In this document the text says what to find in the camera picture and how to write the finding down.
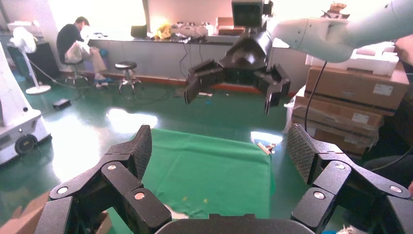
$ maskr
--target black stool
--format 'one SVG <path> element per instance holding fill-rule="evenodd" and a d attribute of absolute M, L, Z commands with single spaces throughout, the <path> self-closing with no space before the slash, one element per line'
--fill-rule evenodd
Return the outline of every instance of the black stool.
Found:
<path fill-rule="evenodd" d="M 122 79 L 122 81 L 120 82 L 120 85 L 119 85 L 119 93 L 122 93 L 122 86 L 123 85 L 131 85 L 132 86 L 132 91 L 133 91 L 133 93 L 135 93 L 135 85 L 134 84 L 136 82 L 142 83 L 139 78 L 132 79 L 131 75 L 129 74 L 129 70 L 135 72 L 134 69 L 136 67 L 137 67 L 136 62 L 125 61 L 125 62 L 119 62 L 119 63 L 115 64 L 115 68 L 117 70 L 125 72 L 125 77 Z"/>
<path fill-rule="evenodd" d="M 76 65 L 79 65 L 81 63 L 83 63 L 83 59 L 77 63 L 69 63 L 69 62 L 62 62 L 64 65 L 68 65 L 72 68 L 73 72 L 75 73 L 73 77 L 67 77 L 65 79 L 65 82 L 67 82 L 68 79 L 72 79 L 73 80 L 73 84 L 75 84 L 77 79 L 85 79 L 86 81 L 88 81 L 88 79 L 83 76 L 82 74 L 79 74 L 79 72 L 77 71 Z"/>

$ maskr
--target brown cardboard box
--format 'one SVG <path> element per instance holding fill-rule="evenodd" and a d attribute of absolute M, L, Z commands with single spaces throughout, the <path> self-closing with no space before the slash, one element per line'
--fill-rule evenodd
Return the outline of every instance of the brown cardboard box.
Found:
<path fill-rule="evenodd" d="M 296 110 L 293 111 L 291 122 L 299 123 L 304 126 L 304 118 L 296 115 L 294 113 L 295 111 Z M 372 132 L 371 135 L 368 136 L 368 135 L 363 135 L 363 134 L 352 132 L 346 129 L 339 128 L 337 127 L 337 125 L 328 124 L 326 123 L 326 121 L 318 120 L 318 119 L 312 120 L 308 118 L 307 119 L 307 130 L 309 128 L 312 128 L 313 130 L 320 129 L 325 132 L 329 132 L 329 133 L 332 133 L 338 136 L 342 136 L 346 142 L 354 144 L 354 145 L 358 145 L 359 147 L 370 147 L 372 145 L 375 145 L 375 143 L 378 141 L 378 131 L 371 131 Z"/>
<path fill-rule="evenodd" d="M 49 193 L 46 192 L 41 196 L 33 199 L 22 211 L 19 206 L 12 217 L 0 228 L 0 234 L 34 234 L 38 221 L 40 220 L 43 208 L 49 200 Z M 96 234 L 106 234 L 112 226 L 109 214 L 102 212 L 98 219 L 101 222 L 99 228 L 95 231 Z"/>
<path fill-rule="evenodd" d="M 304 125 L 303 119 L 292 117 L 292 123 L 299 123 Z M 366 151 L 368 147 L 359 146 L 357 144 L 353 144 L 353 140 L 350 141 L 345 136 L 333 134 L 328 131 L 324 131 L 320 129 L 319 125 L 314 125 L 311 122 L 307 122 L 307 132 L 308 134 L 316 140 L 328 142 L 337 145 L 343 152 L 347 153 L 348 156 L 361 158 L 363 153 Z"/>
<path fill-rule="evenodd" d="M 400 60 L 413 65 L 413 35 L 398 39 L 396 51 L 399 53 Z"/>
<path fill-rule="evenodd" d="M 112 227 L 111 218 L 108 212 L 104 211 L 99 215 L 98 221 L 100 222 L 99 228 L 95 231 L 95 234 L 106 234 Z"/>
<path fill-rule="evenodd" d="M 244 27 L 234 27 L 234 19 L 232 17 L 217 18 L 218 35 L 239 36 L 244 32 L 244 30 Z"/>
<path fill-rule="evenodd" d="M 310 68 L 305 97 L 310 97 L 320 71 L 320 67 Z M 313 99 L 393 116 L 408 88 L 401 62 L 391 77 L 325 68 Z"/>
<path fill-rule="evenodd" d="M 304 89 L 305 86 L 296 94 L 295 105 L 306 109 L 309 98 L 304 97 Z M 379 128 L 383 120 L 383 115 L 380 114 L 316 99 L 311 100 L 309 113 L 324 114 L 335 120 L 335 122 L 371 130 Z"/>
<path fill-rule="evenodd" d="M 337 145 L 343 152 L 352 154 L 351 156 L 360 157 L 364 154 L 367 147 L 358 147 L 345 141 L 343 136 L 335 135 L 321 129 L 316 129 L 314 133 L 314 139 L 329 142 Z"/>
<path fill-rule="evenodd" d="M 11 219 L 0 228 L 0 234 L 33 234 L 48 199 L 49 192 L 46 192 L 32 200 L 23 212 L 22 207 L 18 207 Z"/>

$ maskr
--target green floor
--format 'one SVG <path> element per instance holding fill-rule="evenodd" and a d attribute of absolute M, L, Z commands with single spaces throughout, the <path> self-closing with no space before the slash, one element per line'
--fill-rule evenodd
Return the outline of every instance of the green floor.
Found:
<path fill-rule="evenodd" d="M 21 77 L 18 80 L 22 88 L 28 86 Z M 83 80 L 77 84 L 78 87 L 86 85 Z M 17 206 L 26 205 L 34 197 L 95 165 L 109 146 L 130 139 L 143 123 L 244 142 L 263 141 L 252 139 L 251 132 L 283 137 L 286 109 L 280 105 L 265 117 L 263 96 L 216 91 L 212 97 L 200 97 L 186 106 L 181 97 L 173 96 L 176 88 L 145 83 L 144 90 L 133 96 L 130 87 L 119 95 L 116 86 L 107 90 L 77 90 L 54 85 L 51 92 L 27 97 L 33 108 L 42 111 L 53 139 L 0 167 L 0 225 Z M 62 98 L 70 99 L 72 106 L 62 111 L 53 110 L 52 103 Z M 271 202 L 273 218 L 289 218 L 307 189 L 285 147 L 283 141 L 272 155 L 276 183 Z M 341 213 L 339 208 L 327 230 L 342 227 Z"/>

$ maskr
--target man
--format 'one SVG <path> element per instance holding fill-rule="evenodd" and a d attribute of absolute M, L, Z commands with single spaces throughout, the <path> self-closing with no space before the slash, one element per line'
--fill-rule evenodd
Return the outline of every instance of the man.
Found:
<path fill-rule="evenodd" d="M 93 64 L 95 80 L 105 80 L 102 85 L 107 86 L 106 78 L 100 72 L 106 70 L 105 63 L 100 56 L 99 49 L 89 47 L 80 36 L 85 26 L 90 26 L 85 17 L 79 17 L 74 24 L 66 24 L 57 35 L 57 51 L 59 59 L 63 63 L 78 63 L 82 59 L 89 59 Z"/>

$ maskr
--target sneaker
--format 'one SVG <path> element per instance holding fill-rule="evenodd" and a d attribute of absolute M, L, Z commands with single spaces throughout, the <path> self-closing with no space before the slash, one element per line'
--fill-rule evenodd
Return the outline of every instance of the sneaker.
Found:
<path fill-rule="evenodd" d="M 350 226 L 348 228 L 346 228 L 343 225 L 343 229 L 341 229 L 340 231 L 337 232 L 337 234 L 367 234 L 366 232 L 363 232 L 353 226 Z"/>

